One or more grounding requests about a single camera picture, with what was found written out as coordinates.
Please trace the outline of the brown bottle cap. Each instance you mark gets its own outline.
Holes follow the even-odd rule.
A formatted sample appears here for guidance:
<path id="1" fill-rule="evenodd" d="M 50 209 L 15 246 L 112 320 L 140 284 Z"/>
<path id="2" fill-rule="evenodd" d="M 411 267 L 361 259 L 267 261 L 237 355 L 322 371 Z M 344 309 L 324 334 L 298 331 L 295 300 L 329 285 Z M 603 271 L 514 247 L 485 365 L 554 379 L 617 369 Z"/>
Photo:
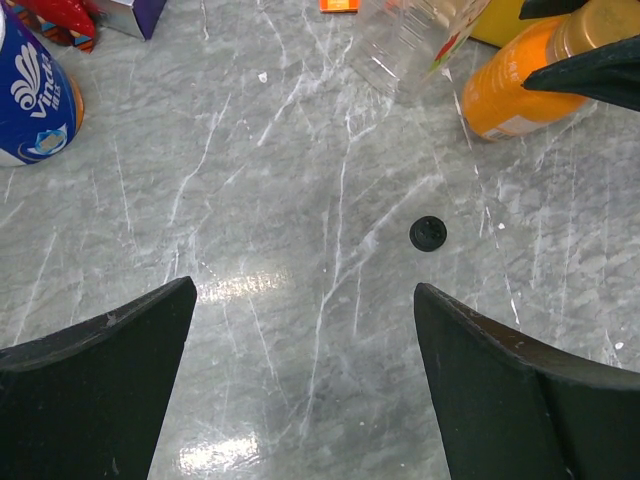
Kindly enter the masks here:
<path id="1" fill-rule="evenodd" d="M 549 63 L 564 60 L 639 34 L 637 0 L 594 0 L 566 17 L 546 47 Z"/>

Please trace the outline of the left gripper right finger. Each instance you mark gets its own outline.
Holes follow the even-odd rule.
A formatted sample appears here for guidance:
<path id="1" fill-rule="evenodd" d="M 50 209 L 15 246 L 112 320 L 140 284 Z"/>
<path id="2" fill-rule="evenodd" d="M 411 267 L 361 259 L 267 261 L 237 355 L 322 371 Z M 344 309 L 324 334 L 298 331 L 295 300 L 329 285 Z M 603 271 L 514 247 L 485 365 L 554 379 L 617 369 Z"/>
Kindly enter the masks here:
<path id="1" fill-rule="evenodd" d="M 453 479 L 636 479 L 639 375 L 540 342 L 430 284 L 414 318 Z"/>

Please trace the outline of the large clear plastic bottle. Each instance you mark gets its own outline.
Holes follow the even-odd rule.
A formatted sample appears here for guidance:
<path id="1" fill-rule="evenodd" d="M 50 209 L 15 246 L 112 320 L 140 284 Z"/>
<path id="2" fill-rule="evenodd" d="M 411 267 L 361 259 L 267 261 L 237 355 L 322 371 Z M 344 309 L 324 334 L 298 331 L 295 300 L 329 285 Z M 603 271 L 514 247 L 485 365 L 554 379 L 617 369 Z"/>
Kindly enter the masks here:
<path id="1" fill-rule="evenodd" d="M 362 1 L 352 68 L 398 103 L 417 101 L 427 80 L 469 38 L 489 0 Z"/>

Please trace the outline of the small orange juice bottle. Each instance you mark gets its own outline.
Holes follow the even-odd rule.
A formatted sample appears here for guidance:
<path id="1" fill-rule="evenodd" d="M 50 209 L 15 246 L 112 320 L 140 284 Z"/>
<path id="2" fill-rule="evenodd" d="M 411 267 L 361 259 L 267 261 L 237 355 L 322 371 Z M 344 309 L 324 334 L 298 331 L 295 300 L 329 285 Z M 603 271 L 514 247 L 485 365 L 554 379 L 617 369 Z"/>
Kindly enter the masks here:
<path id="1" fill-rule="evenodd" d="M 488 141 L 524 136 L 573 114 L 588 102 L 575 94 L 523 87 L 532 72 L 556 60 L 547 53 L 547 46 L 565 20 L 557 16 L 529 26 L 467 81 L 461 105 L 472 132 Z"/>

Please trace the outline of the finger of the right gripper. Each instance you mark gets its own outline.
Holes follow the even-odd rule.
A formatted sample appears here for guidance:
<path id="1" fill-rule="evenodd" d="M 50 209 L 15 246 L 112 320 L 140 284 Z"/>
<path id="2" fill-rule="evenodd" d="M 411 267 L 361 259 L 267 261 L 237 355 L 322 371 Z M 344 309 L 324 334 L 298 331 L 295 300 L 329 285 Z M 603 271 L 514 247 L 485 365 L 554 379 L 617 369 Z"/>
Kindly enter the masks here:
<path id="1" fill-rule="evenodd" d="M 566 15 L 585 5 L 588 0 L 525 0 L 521 6 L 519 19 L 532 20 Z"/>
<path id="2" fill-rule="evenodd" d="M 529 91 L 576 94 L 638 112 L 639 36 L 598 47 L 533 71 Z"/>

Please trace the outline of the black bottle cap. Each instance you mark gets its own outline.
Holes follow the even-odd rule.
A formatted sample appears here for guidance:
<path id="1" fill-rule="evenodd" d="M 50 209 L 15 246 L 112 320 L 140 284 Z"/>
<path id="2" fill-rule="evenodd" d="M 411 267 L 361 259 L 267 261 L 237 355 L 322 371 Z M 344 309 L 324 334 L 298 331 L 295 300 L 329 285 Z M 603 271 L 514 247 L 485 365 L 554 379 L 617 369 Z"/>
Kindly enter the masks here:
<path id="1" fill-rule="evenodd" d="M 416 220 L 409 229 L 412 245 L 422 252 L 439 249 L 447 239 L 444 222 L 435 216 L 424 216 Z"/>

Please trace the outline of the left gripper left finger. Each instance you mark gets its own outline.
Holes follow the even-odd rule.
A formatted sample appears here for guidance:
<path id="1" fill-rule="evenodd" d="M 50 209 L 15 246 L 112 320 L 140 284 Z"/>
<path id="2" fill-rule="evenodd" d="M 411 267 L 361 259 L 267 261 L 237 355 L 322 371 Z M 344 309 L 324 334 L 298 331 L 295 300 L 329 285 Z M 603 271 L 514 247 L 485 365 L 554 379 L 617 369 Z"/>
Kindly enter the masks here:
<path id="1" fill-rule="evenodd" d="M 178 278 L 2 349 L 2 478 L 147 478 L 196 299 Z"/>

